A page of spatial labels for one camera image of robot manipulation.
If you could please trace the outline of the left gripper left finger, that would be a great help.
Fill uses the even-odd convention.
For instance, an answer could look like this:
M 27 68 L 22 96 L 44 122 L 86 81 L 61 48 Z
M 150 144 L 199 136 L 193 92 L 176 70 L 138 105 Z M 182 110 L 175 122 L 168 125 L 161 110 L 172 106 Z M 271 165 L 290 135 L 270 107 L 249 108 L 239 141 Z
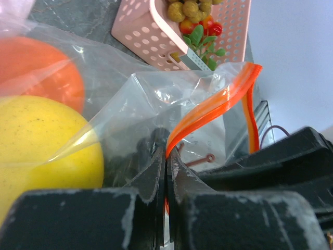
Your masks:
M 122 188 L 23 193 L 1 227 L 1 249 L 159 249 L 165 151 Z

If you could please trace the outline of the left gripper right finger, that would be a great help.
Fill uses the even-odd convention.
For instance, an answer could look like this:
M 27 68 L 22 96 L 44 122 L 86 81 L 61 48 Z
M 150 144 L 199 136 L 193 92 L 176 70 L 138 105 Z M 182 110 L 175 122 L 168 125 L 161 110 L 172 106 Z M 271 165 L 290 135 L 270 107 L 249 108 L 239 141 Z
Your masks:
M 328 249 L 309 202 L 291 191 L 223 191 L 206 185 L 172 150 L 169 232 L 175 249 Z

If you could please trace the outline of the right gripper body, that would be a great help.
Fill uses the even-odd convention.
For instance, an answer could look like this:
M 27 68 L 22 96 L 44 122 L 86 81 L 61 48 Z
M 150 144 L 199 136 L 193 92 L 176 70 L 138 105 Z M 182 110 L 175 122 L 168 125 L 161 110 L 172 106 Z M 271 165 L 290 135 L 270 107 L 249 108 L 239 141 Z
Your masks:
M 332 229 L 332 142 L 311 127 L 198 177 L 219 191 L 297 192 L 311 204 L 321 228 Z

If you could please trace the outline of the clear zip top bag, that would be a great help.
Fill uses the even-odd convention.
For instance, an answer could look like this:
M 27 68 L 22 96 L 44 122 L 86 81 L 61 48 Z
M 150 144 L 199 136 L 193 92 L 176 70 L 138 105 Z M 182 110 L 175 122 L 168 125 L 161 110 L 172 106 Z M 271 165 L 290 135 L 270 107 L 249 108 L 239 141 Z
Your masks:
M 183 157 L 205 154 L 225 160 L 223 114 L 239 101 L 248 124 L 252 151 L 258 148 L 252 89 L 262 67 L 227 62 L 215 71 L 158 71 L 106 44 L 83 39 L 29 20 L 1 21 L 1 39 L 23 36 L 46 42 L 77 66 L 85 85 L 82 115 L 95 131 L 105 165 L 114 156 L 136 151 L 137 142 L 166 128 L 167 151 L 185 143 Z

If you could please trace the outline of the fake red cherry bunch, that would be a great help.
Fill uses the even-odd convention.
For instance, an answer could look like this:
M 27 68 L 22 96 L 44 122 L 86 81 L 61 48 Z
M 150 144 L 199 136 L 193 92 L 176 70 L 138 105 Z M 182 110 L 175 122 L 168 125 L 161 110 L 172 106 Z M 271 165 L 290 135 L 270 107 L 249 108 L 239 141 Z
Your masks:
M 216 47 L 217 38 L 222 34 L 222 25 L 215 22 L 212 15 L 208 15 L 198 23 L 192 23 L 185 18 L 179 28 L 189 48 L 214 71 L 218 65 L 214 56 L 222 57 L 226 54 L 225 49 Z

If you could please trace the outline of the fake brown longan bunch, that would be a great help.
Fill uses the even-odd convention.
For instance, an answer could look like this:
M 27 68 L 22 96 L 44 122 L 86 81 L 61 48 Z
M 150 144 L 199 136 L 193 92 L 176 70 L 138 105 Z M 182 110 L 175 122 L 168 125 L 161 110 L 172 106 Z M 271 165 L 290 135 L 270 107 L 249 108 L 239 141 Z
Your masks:
M 176 23 L 181 23 L 188 19 L 192 23 L 199 23 L 212 12 L 212 6 L 220 5 L 220 0 L 202 1 L 168 1 L 167 17 Z

